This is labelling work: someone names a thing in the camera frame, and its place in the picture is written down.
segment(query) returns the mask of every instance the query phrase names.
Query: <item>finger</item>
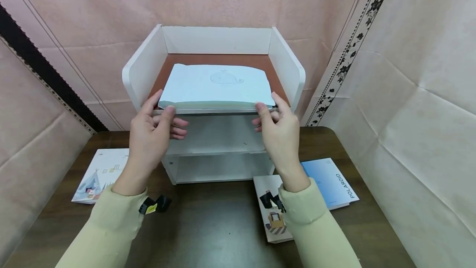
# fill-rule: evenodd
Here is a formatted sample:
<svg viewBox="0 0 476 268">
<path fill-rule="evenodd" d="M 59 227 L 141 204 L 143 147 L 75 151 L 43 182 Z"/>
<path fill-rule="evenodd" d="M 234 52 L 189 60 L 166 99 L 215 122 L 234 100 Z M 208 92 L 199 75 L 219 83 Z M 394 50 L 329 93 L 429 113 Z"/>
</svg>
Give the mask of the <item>finger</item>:
<svg viewBox="0 0 476 268">
<path fill-rule="evenodd" d="M 156 116 L 152 117 L 152 120 L 154 121 L 155 126 L 157 126 L 157 124 L 159 124 L 159 122 L 160 122 L 160 115 L 156 115 Z M 181 118 L 173 118 L 173 120 L 172 120 L 172 126 L 186 127 L 187 125 L 188 125 L 188 121 L 185 121 Z"/>
<path fill-rule="evenodd" d="M 170 138 L 175 140 L 184 140 L 185 136 L 179 136 L 178 134 L 170 134 Z"/>
<path fill-rule="evenodd" d="M 260 125 L 260 124 L 261 124 L 261 118 L 259 118 L 259 117 L 254 118 L 253 120 L 251 120 L 251 123 L 252 123 L 254 126 Z"/>
<path fill-rule="evenodd" d="M 282 99 L 276 92 L 271 93 L 272 98 L 278 106 L 279 112 L 282 114 L 292 114 L 291 109 L 289 108 L 288 103 Z"/>
<path fill-rule="evenodd" d="M 273 112 L 270 113 L 270 115 L 271 115 L 271 118 L 273 118 L 274 123 L 279 121 L 279 113 L 278 112 L 273 111 Z"/>
<path fill-rule="evenodd" d="M 174 118 L 172 125 L 175 127 L 186 127 L 188 125 L 188 121 L 183 120 L 182 118 Z"/>
<path fill-rule="evenodd" d="M 157 126 L 157 124 L 160 122 L 160 115 L 152 117 L 152 120 L 154 121 L 154 126 Z"/>
<path fill-rule="evenodd" d="M 181 129 L 180 127 L 173 127 L 170 130 L 170 134 L 176 134 L 177 136 L 185 136 L 187 134 L 187 131 L 184 129 Z"/>
<path fill-rule="evenodd" d="M 270 113 L 270 115 L 271 115 L 271 118 L 273 118 L 274 123 L 279 121 L 279 113 L 278 112 L 273 111 L 273 112 Z M 261 118 L 260 117 L 254 118 L 253 120 L 251 120 L 251 123 L 254 126 L 260 125 L 261 124 Z"/>
<path fill-rule="evenodd" d="M 170 124 L 172 124 L 172 120 L 175 115 L 175 107 L 169 105 L 160 115 L 159 124 L 157 124 L 157 128 L 155 131 L 159 130 L 159 132 L 166 132 L 169 133 L 170 131 Z"/>
<path fill-rule="evenodd" d="M 274 123 L 271 114 L 269 113 L 269 110 L 265 104 L 257 102 L 255 107 L 261 120 L 261 125 L 267 126 Z"/>
<path fill-rule="evenodd" d="M 148 115 L 152 115 L 152 112 L 154 108 L 157 106 L 157 103 L 159 102 L 160 96 L 162 95 L 163 90 L 160 89 L 157 91 L 153 96 L 151 96 L 144 105 L 142 105 L 142 108 L 140 108 L 139 112 L 143 112 Z"/>
</svg>

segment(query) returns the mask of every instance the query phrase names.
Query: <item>wooden table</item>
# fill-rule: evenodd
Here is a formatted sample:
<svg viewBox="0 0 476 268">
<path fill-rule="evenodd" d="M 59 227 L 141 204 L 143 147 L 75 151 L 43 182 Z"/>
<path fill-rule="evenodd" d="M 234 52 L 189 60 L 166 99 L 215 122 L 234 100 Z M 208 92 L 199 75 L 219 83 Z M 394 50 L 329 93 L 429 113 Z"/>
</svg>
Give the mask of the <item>wooden table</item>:
<svg viewBox="0 0 476 268">
<path fill-rule="evenodd" d="M 54 267 L 90 215 L 92 206 L 70 200 L 96 149 L 128 144 L 128 132 L 91 137 L 6 268 Z M 316 158 L 332 158 L 360 197 L 332 214 L 362 266 L 414 267 L 334 132 L 301 128 L 300 159 Z M 302 266 L 293 241 L 267 243 L 253 181 L 173 186 L 160 167 L 150 179 L 149 193 L 169 196 L 173 203 L 167 212 L 144 219 L 126 267 Z"/>
</svg>

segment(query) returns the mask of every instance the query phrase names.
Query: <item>beige sleeve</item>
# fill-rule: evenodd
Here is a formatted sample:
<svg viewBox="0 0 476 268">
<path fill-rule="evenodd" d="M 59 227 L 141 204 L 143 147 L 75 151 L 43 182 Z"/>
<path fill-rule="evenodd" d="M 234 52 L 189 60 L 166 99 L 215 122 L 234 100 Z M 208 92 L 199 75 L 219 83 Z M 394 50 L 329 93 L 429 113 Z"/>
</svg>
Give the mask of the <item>beige sleeve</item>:
<svg viewBox="0 0 476 268">
<path fill-rule="evenodd" d="M 146 198 L 146 191 L 137 196 L 121 196 L 107 187 L 56 267 L 124 267 L 144 219 L 139 207 Z"/>
<path fill-rule="evenodd" d="M 304 267 L 361 267 L 354 250 L 330 214 L 316 182 L 298 193 L 279 188 L 284 222 L 294 237 Z"/>
</svg>

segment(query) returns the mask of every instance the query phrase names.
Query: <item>hand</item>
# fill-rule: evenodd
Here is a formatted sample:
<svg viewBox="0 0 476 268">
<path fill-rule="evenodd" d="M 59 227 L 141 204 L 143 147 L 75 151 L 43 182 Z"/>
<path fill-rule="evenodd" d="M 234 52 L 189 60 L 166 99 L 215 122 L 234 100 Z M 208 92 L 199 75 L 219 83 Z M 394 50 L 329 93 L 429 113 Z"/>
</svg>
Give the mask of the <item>hand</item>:
<svg viewBox="0 0 476 268">
<path fill-rule="evenodd" d="M 269 112 L 267 106 L 256 103 L 259 118 L 252 122 L 257 132 L 263 133 L 263 142 L 273 164 L 281 176 L 284 187 L 291 192 L 298 192 L 310 185 L 299 161 L 299 120 L 284 99 L 275 92 L 272 97 L 278 105 L 279 112 Z"/>
<path fill-rule="evenodd" d="M 129 158 L 116 181 L 113 191 L 125 196 L 138 195 L 152 171 L 159 165 L 169 148 L 169 139 L 185 139 L 188 122 L 175 118 L 175 108 L 168 106 L 162 115 L 152 117 L 162 90 L 151 96 L 131 121 Z"/>
</svg>

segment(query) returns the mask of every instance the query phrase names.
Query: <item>book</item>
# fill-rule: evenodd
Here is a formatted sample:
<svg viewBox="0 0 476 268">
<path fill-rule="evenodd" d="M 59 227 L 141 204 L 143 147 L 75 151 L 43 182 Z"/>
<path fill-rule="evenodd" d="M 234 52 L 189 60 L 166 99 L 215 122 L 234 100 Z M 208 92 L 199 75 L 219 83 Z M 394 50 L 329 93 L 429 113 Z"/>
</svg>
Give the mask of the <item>book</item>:
<svg viewBox="0 0 476 268">
<path fill-rule="evenodd" d="M 275 105 L 266 73 L 238 65 L 174 64 L 159 107 L 253 109 L 257 101 Z"/>
<path fill-rule="evenodd" d="M 98 149 L 71 201 L 96 203 L 103 190 L 116 182 L 128 158 L 129 148 Z"/>
<path fill-rule="evenodd" d="M 329 210 L 350 205 L 359 198 L 331 158 L 301 162 L 304 171 L 317 183 Z"/>
<path fill-rule="evenodd" d="M 302 162 L 304 171 L 316 181 L 329 210 L 350 205 L 359 198 L 332 159 L 316 159 Z M 279 175 L 253 177 L 267 241 L 280 243 L 292 240 L 292 234 L 283 220 L 286 212 L 279 199 L 278 188 L 282 184 Z"/>
</svg>

